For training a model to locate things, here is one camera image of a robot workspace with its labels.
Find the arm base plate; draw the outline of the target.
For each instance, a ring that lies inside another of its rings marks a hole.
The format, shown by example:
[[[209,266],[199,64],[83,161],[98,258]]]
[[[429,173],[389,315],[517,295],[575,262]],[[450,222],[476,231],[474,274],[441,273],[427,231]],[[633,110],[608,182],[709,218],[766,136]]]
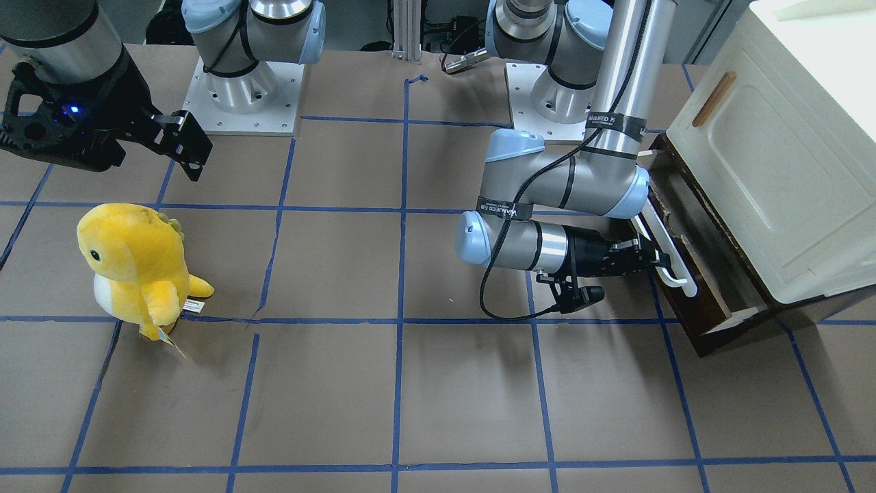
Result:
[[[600,62],[576,66],[507,63],[508,100],[515,130],[544,136],[550,142],[583,137]]]
[[[294,136],[305,65],[260,62],[249,74],[207,74],[199,59],[183,109],[211,135]]]

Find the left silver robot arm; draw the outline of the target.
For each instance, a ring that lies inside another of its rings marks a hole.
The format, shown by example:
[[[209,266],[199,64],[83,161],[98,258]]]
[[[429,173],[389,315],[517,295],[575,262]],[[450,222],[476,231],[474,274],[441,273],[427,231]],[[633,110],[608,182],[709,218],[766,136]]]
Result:
[[[548,80],[585,98],[569,157],[545,147],[545,132],[500,129],[486,150],[478,202],[456,229],[456,255],[469,264],[548,275],[619,277],[669,256],[650,238],[605,240],[597,231],[539,222],[535,205],[630,219],[649,194],[637,163],[647,131],[675,1],[492,1],[490,54],[542,63]]]

